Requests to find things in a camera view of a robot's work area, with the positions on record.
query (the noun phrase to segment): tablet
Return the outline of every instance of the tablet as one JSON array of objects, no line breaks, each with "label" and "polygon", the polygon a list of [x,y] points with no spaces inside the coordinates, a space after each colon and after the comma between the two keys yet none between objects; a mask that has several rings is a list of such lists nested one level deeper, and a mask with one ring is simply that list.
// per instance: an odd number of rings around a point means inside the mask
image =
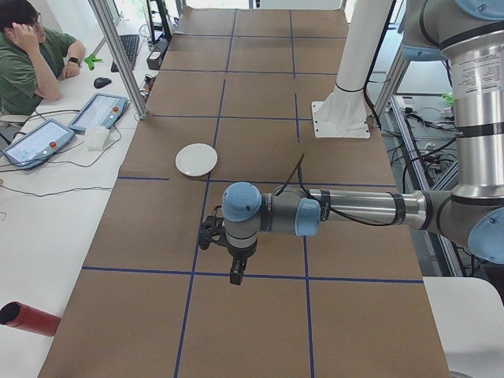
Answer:
[{"label": "tablet", "polygon": [[2,152],[16,167],[31,169],[58,152],[75,134],[56,120],[49,119]]},{"label": "tablet", "polygon": [[70,122],[69,128],[85,132],[87,128],[103,126],[111,128],[128,107],[128,99],[113,94],[97,93]]}]

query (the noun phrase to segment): white plate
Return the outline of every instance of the white plate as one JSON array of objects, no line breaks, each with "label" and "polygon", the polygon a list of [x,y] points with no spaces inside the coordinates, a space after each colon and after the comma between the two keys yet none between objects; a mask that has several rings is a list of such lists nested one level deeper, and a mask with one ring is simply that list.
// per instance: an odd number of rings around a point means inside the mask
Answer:
[{"label": "white plate", "polygon": [[217,163],[217,152],[203,143],[185,146],[176,155],[176,167],[184,175],[191,177],[203,176],[210,172]]}]

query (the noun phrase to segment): keyboard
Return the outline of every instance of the keyboard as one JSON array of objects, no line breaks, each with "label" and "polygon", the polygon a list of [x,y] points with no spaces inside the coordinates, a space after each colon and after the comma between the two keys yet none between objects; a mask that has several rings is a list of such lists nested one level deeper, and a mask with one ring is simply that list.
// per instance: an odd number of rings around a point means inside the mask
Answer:
[{"label": "keyboard", "polygon": [[[128,57],[128,61],[132,69],[135,68],[135,62],[136,62],[136,54],[139,49],[139,41],[140,37],[138,34],[125,34],[125,35],[119,35],[119,39],[121,43],[123,44],[124,52],[126,53],[126,56]],[[110,68],[110,71],[112,72],[118,72],[119,69],[117,68],[117,65],[113,62],[112,67]]]}]

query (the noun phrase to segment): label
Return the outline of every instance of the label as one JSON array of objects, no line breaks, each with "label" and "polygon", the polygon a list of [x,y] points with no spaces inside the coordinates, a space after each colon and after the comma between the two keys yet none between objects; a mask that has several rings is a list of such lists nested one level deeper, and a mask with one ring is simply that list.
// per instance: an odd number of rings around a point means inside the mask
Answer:
[{"label": "label", "polygon": [[454,98],[502,90],[501,53],[484,55],[452,67]]}]

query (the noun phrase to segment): computer mouse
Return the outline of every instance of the computer mouse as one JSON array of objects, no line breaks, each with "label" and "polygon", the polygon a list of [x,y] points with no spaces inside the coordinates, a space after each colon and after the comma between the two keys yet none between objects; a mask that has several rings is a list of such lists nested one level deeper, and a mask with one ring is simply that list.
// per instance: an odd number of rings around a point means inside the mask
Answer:
[{"label": "computer mouse", "polygon": [[96,89],[100,89],[105,85],[109,85],[110,83],[112,83],[112,80],[108,77],[97,77],[96,79],[94,79],[93,85]]}]

